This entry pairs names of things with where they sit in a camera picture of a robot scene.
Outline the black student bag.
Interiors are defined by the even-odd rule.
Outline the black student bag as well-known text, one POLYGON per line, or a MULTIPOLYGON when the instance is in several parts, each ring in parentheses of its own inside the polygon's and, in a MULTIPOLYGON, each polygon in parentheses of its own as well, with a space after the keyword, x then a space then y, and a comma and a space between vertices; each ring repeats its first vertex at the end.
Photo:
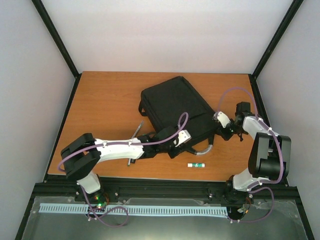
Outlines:
POLYGON ((213 120, 215 111, 183 76, 144 89, 138 110, 148 117, 156 133, 167 127, 183 126, 191 135, 183 152, 200 156, 213 148, 218 129, 213 120))

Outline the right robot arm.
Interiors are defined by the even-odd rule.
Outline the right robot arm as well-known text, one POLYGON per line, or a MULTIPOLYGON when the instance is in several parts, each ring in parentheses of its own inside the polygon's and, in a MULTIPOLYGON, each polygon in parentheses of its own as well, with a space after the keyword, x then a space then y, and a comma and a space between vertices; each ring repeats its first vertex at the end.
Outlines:
POLYGON ((226 141, 233 135, 242 141, 243 134, 253 139, 247 168, 226 181, 222 196, 227 202, 244 202, 253 188, 278 184, 288 175, 291 155, 291 139, 288 136, 274 132, 262 118, 254 115, 238 114, 232 120, 219 111, 214 120, 219 125, 217 134, 226 141))

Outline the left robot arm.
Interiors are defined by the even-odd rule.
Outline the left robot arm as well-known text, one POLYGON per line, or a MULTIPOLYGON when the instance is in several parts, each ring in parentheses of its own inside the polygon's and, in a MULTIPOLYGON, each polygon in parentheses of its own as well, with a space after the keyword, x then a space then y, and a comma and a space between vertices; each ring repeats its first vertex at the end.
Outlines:
POLYGON ((61 151, 62 160, 57 168, 96 202, 104 195, 101 181, 94 173, 97 164, 119 159, 152 159, 162 153, 179 152, 190 139, 191 135, 182 125, 178 129, 165 129, 164 136, 159 133, 126 140, 103 140, 85 133, 61 151))

